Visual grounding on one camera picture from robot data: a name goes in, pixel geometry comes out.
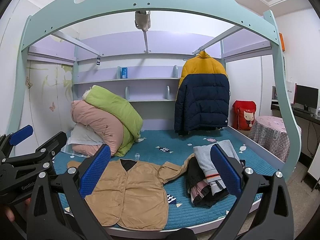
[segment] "painted wall mural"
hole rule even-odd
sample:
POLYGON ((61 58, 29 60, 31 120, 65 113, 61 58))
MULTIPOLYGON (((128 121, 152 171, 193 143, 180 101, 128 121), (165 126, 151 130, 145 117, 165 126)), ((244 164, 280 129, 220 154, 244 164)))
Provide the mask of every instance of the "painted wall mural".
POLYGON ((33 149, 36 149, 58 132, 68 132, 74 126, 70 115, 72 67, 31 61, 25 85, 31 115, 23 123, 33 126, 37 142, 33 149))

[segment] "pink checkered tablecloth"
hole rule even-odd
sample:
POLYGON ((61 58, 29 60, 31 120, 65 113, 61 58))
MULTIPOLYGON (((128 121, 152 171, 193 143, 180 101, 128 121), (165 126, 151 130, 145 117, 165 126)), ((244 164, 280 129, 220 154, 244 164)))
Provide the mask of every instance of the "pink checkered tablecloth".
POLYGON ((282 118, 275 116, 256 117, 248 137, 280 160, 284 162, 287 160, 290 144, 282 118))

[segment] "blue mattress pad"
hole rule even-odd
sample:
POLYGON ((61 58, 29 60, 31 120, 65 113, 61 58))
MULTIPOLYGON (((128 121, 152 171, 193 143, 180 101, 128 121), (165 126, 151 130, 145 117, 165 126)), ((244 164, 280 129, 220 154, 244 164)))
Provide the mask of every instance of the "blue mattress pad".
MULTIPOLYGON (((187 157, 193 153, 194 146, 212 144, 212 139, 216 139, 217 141, 230 140, 239 158, 245 160, 246 166, 253 168, 257 173, 272 175, 276 171, 276 169, 255 154, 249 147, 246 146, 246 149, 240 153, 240 147, 245 145, 224 129, 194 131, 184 137, 178 136, 173 130, 141 131, 141 141, 134 143, 129 152, 121 158, 159 165, 166 161, 182 165, 187 157)), ((118 160, 119 158, 113 156, 111 157, 111 161, 118 160)), ((64 173, 67 170, 67 163, 71 160, 81 162, 84 158, 64 152, 57 154, 54 160, 57 174, 64 173)), ((176 204, 169 204, 168 221, 164 228, 167 230, 196 226, 224 217, 236 200, 235 196, 229 195, 211 208, 195 207, 186 192, 185 176, 183 175, 165 184, 164 189, 167 194, 176 198, 176 204)), ((255 201, 260 198, 261 194, 257 194, 255 201)), ((63 208, 69 206, 64 194, 60 194, 60 199, 63 208)))

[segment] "red bag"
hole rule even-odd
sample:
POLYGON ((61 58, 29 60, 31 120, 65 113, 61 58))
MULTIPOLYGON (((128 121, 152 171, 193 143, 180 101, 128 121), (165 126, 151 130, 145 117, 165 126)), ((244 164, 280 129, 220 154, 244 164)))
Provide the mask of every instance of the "red bag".
POLYGON ((232 105, 234 120, 232 127, 239 130, 250 130, 254 122, 254 114, 257 106, 253 101, 238 101, 232 105))

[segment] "blue box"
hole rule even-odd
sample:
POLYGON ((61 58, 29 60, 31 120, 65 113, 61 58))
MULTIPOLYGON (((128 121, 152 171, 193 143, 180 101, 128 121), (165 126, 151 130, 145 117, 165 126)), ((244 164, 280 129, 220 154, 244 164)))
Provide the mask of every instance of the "blue box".
POLYGON ((128 78, 128 68, 127 67, 123 67, 121 68, 121 78, 128 78))

